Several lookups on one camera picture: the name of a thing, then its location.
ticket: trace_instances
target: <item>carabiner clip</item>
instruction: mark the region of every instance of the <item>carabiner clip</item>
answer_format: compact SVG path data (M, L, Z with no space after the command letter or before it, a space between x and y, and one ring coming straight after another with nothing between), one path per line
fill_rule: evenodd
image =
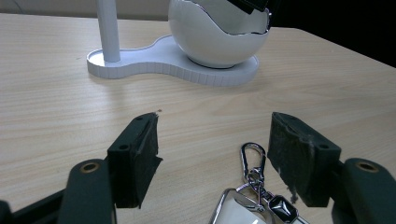
M246 149L254 149L257 152L260 153L260 157L262 160L260 161L260 167L253 167L251 169L248 168L248 160L247 160L247 155L246 155ZM242 157L242 165L244 168L244 178L245 181L249 182L251 184L252 178L254 178L255 181L264 181L264 167L265 167L265 150L263 147L261 147L259 144L256 143L245 143L241 147L241 157Z

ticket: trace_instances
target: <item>white lamp base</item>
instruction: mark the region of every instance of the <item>white lamp base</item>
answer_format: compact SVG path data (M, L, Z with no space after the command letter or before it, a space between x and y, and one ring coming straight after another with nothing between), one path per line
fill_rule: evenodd
M87 56L88 71L102 78L123 78L145 73L179 77L209 86L237 86L249 82L257 73L259 61L253 56L231 68L215 69L192 62L171 35L157 39L142 49L121 49L120 61L105 62L103 51Z

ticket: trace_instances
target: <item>white lamp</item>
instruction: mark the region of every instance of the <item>white lamp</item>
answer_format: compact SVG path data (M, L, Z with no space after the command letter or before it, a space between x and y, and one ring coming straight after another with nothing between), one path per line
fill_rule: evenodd
M231 4L228 3L227 0L201 0L201 4L204 5L205 1L211 1L211 3L219 2L220 6ZM268 11L264 12L266 13L264 15L264 17L266 16L265 20L259 21L262 23L264 32L256 33L253 31L246 34L228 34L227 32L223 32L219 25L211 19L212 17L222 17L222 15L211 16L201 5L190 0L171 0L169 22L171 24L172 33L179 41L178 43L173 36L167 35L160 37L152 45L142 49L120 49L115 0L96 0L96 4L102 49L95 50L88 54L87 65L88 71L97 77L123 78L137 74L159 73L204 85L235 86L249 82L257 73L259 61L253 54L260 48L268 35L268 31L266 30L269 21ZM191 56L191 51L185 50L186 46L189 44L186 45L185 43L181 43L183 40L180 41L180 39L183 39L181 37L183 33L181 33L180 30L183 30L183 27L186 27L186 25L190 26L190 24L180 23L180 20L185 19L186 11L180 10L179 7L182 6L185 8L184 5L189 5L191 11L195 11L195 14L193 14L194 16L201 17L199 19L191 18L185 21L207 21L201 23L200 25L203 28L199 29L202 29L203 32L205 32L205 30L215 30L217 34L219 34L218 39L226 37L224 41L227 41L227 39L232 40L233 45L235 43L237 44L239 39L241 43L240 48L239 50L236 48L233 51L233 55L231 55L232 57L229 57L233 59L231 63L227 63L227 59L226 63L224 63L221 60L212 60L210 57L208 57L208 60L202 57L193 57ZM247 40L249 38L251 39L251 37L258 40L255 42L256 46L249 46L252 41L244 42L245 38L240 38L243 36L246 36ZM195 48L200 45L203 47L203 44L205 44L204 42L200 44L196 41L193 43L195 43ZM246 59L242 59L242 62L240 62L241 60L236 61L235 56L241 52L245 55ZM224 59L224 55L227 54L228 53L217 55Z

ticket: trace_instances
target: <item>metal keychain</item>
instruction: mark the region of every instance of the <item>metal keychain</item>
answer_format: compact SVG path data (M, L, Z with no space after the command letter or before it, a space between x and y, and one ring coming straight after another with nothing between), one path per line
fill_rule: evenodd
M258 167L248 167L247 149L260 153L261 161ZM256 143L245 143L241 147L244 182L237 189L226 189L209 221L209 224L308 224L298 215L297 209L283 196L274 195L264 187L265 150ZM257 200L252 200L241 191L252 189L257 194Z

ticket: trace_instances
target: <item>wood grain surface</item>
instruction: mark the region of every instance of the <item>wood grain surface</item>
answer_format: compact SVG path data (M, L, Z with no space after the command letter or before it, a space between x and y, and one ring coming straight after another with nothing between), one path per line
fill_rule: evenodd
M120 46L169 35L165 21L119 21ZM135 117L157 111L159 156L142 209L119 223L207 223L220 194L242 184L239 148L268 145L273 111L302 119L343 151L396 176L396 69L309 33L272 28L255 78L214 88L145 74L88 73L101 48L95 19L0 14L0 199L13 211L63 189L70 169L102 159ZM266 187L290 193L267 162ZM311 223L328 208L296 207Z

